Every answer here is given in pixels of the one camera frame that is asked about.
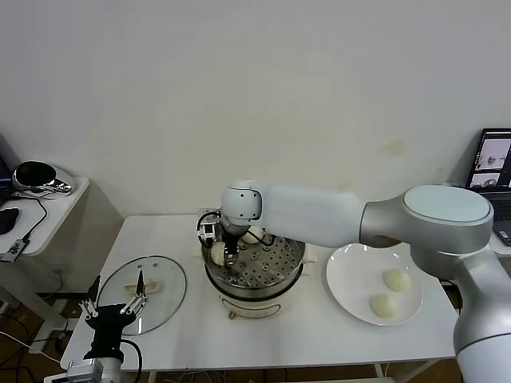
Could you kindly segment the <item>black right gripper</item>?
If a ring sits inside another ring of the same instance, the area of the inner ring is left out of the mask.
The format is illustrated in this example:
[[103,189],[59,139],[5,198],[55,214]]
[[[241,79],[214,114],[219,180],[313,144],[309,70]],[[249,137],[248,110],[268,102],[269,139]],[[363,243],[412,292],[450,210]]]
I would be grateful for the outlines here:
[[225,244],[224,265],[233,267],[239,257],[239,241],[245,234],[244,227],[223,228],[222,240]]

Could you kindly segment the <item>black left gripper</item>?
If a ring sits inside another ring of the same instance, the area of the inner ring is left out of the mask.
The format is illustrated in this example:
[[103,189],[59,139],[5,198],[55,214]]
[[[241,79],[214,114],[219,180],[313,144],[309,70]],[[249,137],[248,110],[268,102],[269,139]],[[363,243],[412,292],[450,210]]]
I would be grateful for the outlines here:
[[135,294],[125,305],[116,304],[96,308],[100,281],[101,276],[98,275],[88,289],[85,299],[79,302],[86,318],[85,323],[94,330],[90,350],[84,358],[123,358],[124,354],[121,351],[123,329],[135,322],[136,315],[144,309],[148,301],[143,271],[139,271]]

